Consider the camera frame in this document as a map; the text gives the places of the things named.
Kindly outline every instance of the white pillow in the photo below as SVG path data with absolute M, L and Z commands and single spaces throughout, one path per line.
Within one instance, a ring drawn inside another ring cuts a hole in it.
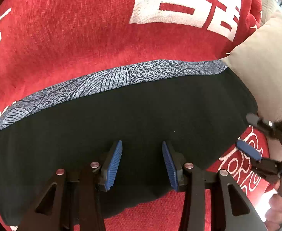
M 276 0 L 262 0 L 261 26 L 263 26 L 277 10 L 281 9 Z
M 246 41 L 222 59 L 249 88 L 260 116 L 282 119 L 282 13 L 271 18 Z M 269 140 L 270 157 L 282 160 L 282 147 Z

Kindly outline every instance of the human hand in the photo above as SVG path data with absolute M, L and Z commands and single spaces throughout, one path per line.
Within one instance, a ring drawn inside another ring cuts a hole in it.
M 280 187 L 280 181 L 274 185 L 274 189 L 278 190 Z M 282 224 L 282 197 L 278 194 L 273 195 L 269 199 L 270 209 L 265 214 L 265 226 L 268 231 L 276 231 Z

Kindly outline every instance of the metal pin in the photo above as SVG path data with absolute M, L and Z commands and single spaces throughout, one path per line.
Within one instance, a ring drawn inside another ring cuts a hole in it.
M 60 169 L 58 169 L 57 171 L 56 171 L 56 174 L 58 175 L 58 176 L 61 176 L 61 175 L 63 175 L 65 173 L 65 169 L 63 169 L 63 168 L 60 168 Z
M 190 162 L 185 163 L 185 168 L 187 169 L 192 169 L 193 168 L 193 164 Z
M 99 164 L 99 162 L 97 162 L 97 161 L 94 161 L 94 162 L 91 163 L 91 167 L 92 167 L 92 168 L 97 168 L 97 167 L 99 167 L 99 166 L 100 166 L 100 164 Z
M 220 174 L 221 174 L 222 176 L 227 176 L 227 175 L 228 175 L 228 171 L 222 169 L 222 170 L 220 170 Z

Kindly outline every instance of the black fabric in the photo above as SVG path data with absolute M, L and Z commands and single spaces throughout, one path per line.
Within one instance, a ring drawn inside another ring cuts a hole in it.
M 101 196 L 104 217 L 155 200 L 171 188 L 162 141 L 202 169 L 246 130 L 256 102 L 227 68 L 208 76 L 183 76 L 130 85 L 47 108 L 0 131 L 0 214 L 20 219 L 58 169 L 98 160 L 114 140 L 123 155 L 114 186 Z

